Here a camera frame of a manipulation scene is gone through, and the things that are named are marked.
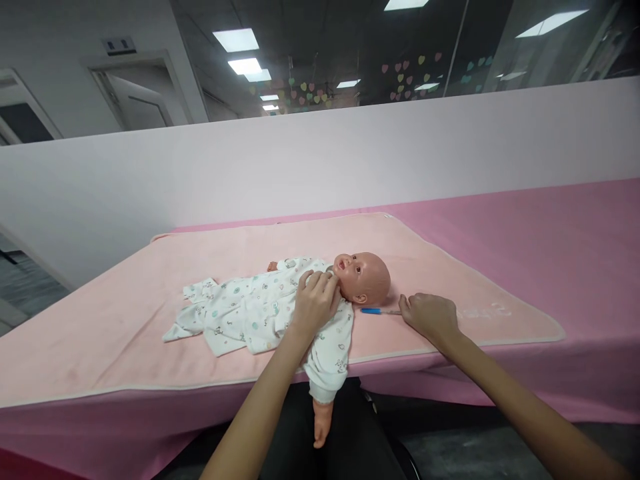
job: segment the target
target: doll hand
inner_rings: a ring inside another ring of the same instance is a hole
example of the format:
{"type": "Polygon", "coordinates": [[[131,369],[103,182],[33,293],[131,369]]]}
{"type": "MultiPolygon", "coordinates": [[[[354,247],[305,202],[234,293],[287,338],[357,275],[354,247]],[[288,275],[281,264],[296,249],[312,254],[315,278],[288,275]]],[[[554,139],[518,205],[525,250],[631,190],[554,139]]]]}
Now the doll hand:
{"type": "Polygon", "coordinates": [[[331,414],[333,413],[333,402],[318,403],[313,400],[313,412],[315,418],[313,420],[313,448],[320,449],[327,440],[327,435],[331,429],[331,414]]]}

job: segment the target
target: person's arm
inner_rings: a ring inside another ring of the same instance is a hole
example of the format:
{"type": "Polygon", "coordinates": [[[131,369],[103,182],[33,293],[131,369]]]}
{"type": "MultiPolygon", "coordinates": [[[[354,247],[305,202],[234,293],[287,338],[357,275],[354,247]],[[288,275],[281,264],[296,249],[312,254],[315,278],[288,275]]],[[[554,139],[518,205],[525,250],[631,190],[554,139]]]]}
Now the person's arm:
{"type": "Polygon", "coordinates": [[[400,311],[412,328],[484,390],[554,479],[632,478],[622,465],[464,336],[451,300],[423,293],[407,300],[402,295],[400,311]]]}
{"type": "Polygon", "coordinates": [[[336,285],[337,277],[328,273],[302,275],[291,324],[213,452],[201,480],[258,478],[293,374],[316,332],[338,308],[341,296],[336,285]]]}

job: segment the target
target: pink tablecloth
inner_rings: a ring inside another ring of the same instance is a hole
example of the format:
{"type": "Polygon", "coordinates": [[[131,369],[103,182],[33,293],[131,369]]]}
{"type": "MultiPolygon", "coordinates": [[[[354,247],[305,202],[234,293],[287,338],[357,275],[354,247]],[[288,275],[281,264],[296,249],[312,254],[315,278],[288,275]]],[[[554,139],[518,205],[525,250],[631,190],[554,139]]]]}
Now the pink tablecloth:
{"type": "MultiPolygon", "coordinates": [[[[541,398],[572,421],[640,423],[640,179],[176,231],[374,211],[560,322],[564,341],[486,348],[541,398]]],[[[437,353],[349,372],[379,393],[489,404],[437,353]]],[[[198,430],[232,418],[249,388],[120,391],[12,407],[0,411],[0,433],[11,436],[11,450],[80,476],[147,479],[198,430]]]]}

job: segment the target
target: doll head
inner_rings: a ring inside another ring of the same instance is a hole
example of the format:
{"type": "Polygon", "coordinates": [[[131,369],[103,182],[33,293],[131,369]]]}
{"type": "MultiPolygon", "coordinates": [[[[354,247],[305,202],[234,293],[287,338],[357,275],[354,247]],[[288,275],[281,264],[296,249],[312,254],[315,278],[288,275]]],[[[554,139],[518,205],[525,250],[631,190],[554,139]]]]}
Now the doll head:
{"type": "Polygon", "coordinates": [[[391,288],[391,276],[385,263],[369,252],[341,253],[333,261],[342,296],[357,305],[382,303],[391,288]]]}

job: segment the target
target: doll ear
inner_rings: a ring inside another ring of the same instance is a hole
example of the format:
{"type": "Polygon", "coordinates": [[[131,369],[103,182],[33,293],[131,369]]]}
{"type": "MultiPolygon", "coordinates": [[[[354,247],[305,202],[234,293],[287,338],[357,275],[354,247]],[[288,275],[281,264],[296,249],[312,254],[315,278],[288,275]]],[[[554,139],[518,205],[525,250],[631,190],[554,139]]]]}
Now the doll ear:
{"type": "Polygon", "coordinates": [[[367,302],[367,295],[364,293],[362,295],[354,295],[351,301],[358,305],[364,305],[367,302]]]}

